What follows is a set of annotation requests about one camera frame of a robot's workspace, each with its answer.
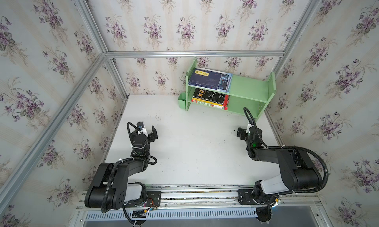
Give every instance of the black cable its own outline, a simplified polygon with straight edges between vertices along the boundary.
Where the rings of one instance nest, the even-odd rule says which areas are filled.
[[[247,107],[243,107],[243,111],[245,112],[245,115],[246,115],[246,117],[248,118],[249,123],[250,123],[251,125],[254,126],[254,128],[255,128],[255,132],[256,132],[256,134],[258,135],[258,138],[259,138],[260,142],[262,143],[262,145],[263,145],[265,148],[268,148],[268,146],[263,142],[261,136],[260,136],[259,133],[258,133],[257,124],[256,124],[256,122],[255,122],[255,119],[254,119],[253,116],[251,115],[249,109],[248,109]]]
[[[148,164],[156,164],[156,163],[157,163],[157,159],[156,159],[154,156],[152,156],[152,155],[141,155],[141,154],[138,154],[138,153],[134,150],[134,147],[132,147],[132,148],[133,148],[133,152],[134,152],[136,155],[141,156],[141,157],[152,158],[152,159],[154,159],[154,162],[150,162],[149,159],[143,159],[143,158],[138,158],[138,157],[135,157],[134,159],[142,160],[142,161],[144,161],[144,162],[146,162],[146,163],[148,163]]]
[[[268,213],[270,213],[271,211],[271,207],[273,207],[276,203],[275,199],[278,197],[278,195],[274,194],[272,196],[270,196],[270,199],[268,200],[268,204],[267,204],[267,211]]]
[[[121,163],[122,163],[122,161],[117,161],[113,165],[111,173],[109,174],[107,187],[106,187],[105,192],[104,192],[103,201],[101,202],[101,212],[102,213],[109,211],[109,210],[107,210],[108,193],[109,193],[109,189],[111,188],[111,185],[112,185],[112,182],[114,179],[114,174],[116,173],[116,169],[117,169],[118,165],[120,165]]]
[[[260,140],[260,142],[262,143],[262,145],[267,148],[267,149],[295,149],[295,150],[303,150],[311,155],[313,155],[321,164],[322,168],[323,168],[323,173],[324,173],[324,176],[323,176],[323,180],[321,183],[319,183],[319,185],[315,188],[312,188],[312,189],[308,189],[308,190],[292,190],[292,191],[287,191],[287,192],[280,192],[279,195],[286,195],[286,194],[290,194],[290,193],[293,193],[293,192],[298,192],[298,193],[314,193],[314,192],[318,192],[320,191],[321,189],[323,189],[326,185],[326,183],[328,182],[328,179],[329,179],[329,171],[328,171],[328,167],[326,166],[326,163],[324,162],[324,160],[317,154],[315,153],[314,151],[310,150],[310,149],[307,149],[307,148],[304,148],[304,147],[300,147],[300,146],[267,146],[261,136],[259,135],[258,133],[258,130],[257,130],[257,126],[256,126],[256,123],[255,123],[255,120],[253,118],[253,116],[251,115],[250,111],[248,108],[246,107],[243,107],[243,111],[245,112],[245,115],[246,117],[248,118],[248,121],[250,122],[253,122],[254,123],[254,127],[255,127],[255,132],[257,133],[258,135],[258,138]]]
[[[133,138],[131,138],[131,133],[130,133],[129,125],[131,125],[132,127],[134,127],[134,128],[135,128],[136,130],[138,130],[138,131],[141,131],[141,129],[139,129],[136,125],[134,125],[134,124],[131,123],[131,122],[128,122],[128,123],[126,124],[126,129],[128,130],[128,135],[129,135],[130,142],[131,142],[131,144],[133,144],[133,143],[134,143],[134,140],[133,140]]]
[[[124,215],[127,218],[127,220],[130,222],[130,224],[134,225],[134,222],[130,219],[128,213],[126,213],[125,205],[122,205],[122,210],[124,211]]]

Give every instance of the blue book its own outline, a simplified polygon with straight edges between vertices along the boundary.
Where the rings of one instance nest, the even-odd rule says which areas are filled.
[[[188,84],[220,92],[229,92],[231,80],[231,73],[195,68],[191,77],[188,79]]]

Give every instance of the book spine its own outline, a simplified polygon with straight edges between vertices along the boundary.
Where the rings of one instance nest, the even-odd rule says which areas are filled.
[[[204,102],[204,103],[209,103],[209,104],[214,105],[214,106],[220,106],[220,107],[222,107],[222,104],[220,104],[220,103],[214,103],[214,102],[202,100],[202,99],[199,99],[199,98],[196,98],[196,97],[192,97],[192,99],[196,100],[196,101],[201,101],[201,102]]]
[[[218,102],[218,101],[209,100],[209,99],[202,98],[202,97],[197,97],[197,96],[193,96],[192,98],[194,98],[195,100],[206,101],[206,102],[210,102],[210,103],[214,103],[214,104],[218,104],[218,105],[223,105],[224,104],[224,102]]]
[[[195,100],[195,99],[193,99],[193,98],[192,98],[192,102],[194,102],[194,103],[199,103],[199,104],[202,104],[202,105],[211,106],[211,107],[215,107],[215,108],[220,108],[220,109],[223,108],[223,107],[220,106],[220,105],[214,105],[214,104],[211,104],[211,103],[207,103],[207,102],[203,102],[203,101]]]
[[[222,105],[222,108],[224,110],[228,110],[228,102],[229,102],[229,95],[225,95],[224,104]]]
[[[190,81],[190,80],[188,80],[188,85],[190,85],[190,86],[199,86],[199,87],[203,87],[205,89],[212,89],[212,90],[217,90],[217,88],[218,88],[218,86],[210,86],[210,85],[205,84],[205,83],[193,82],[193,81]]]

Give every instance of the black book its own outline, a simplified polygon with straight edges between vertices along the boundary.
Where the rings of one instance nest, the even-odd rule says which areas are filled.
[[[214,91],[207,91],[200,88],[195,89],[193,97],[201,99],[201,100],[217,103],[220,105],[223,105],[225,101],[225,94],[214,92]]]

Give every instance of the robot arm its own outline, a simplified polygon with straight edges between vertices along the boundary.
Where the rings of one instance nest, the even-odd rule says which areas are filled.
[[[329,171],[324,160],[309,149],[297,146],[267,146],[262,141],[262,130],[257,128],[250,111],[246,107],[243,109],[249,124],[246,129],[238,128],[237,137],[245,140],[249,157],[255,161],[277,163],[280,169],[280,175],[257,181],[253,190],[247,192],[248,198],[253,199],[257,204],[267,204],[267,208],[257,208],[258,220],[264,222],[271,218],[271,207],[276,197],[294,192],[318,192],[326,185]],[[321,177],[308,153],[321,163],[323,177]]]
[[[130,133],[129,124],[136,128]],[[128,134],[133,151],[130,158],[116,163],[101,163],[89,186],[84,200],[86,207],[101,208],[105,213],[110,209],[118,210],[124,202],[141,198],[146,201],[144,184],[128,184],[128,177],[143,172],[149,164],[156,164],[157,159],[150,155],[150,142],[158,139],[157,130],[152,127],[148,134],[143,122],[137,127],[128,122]]]

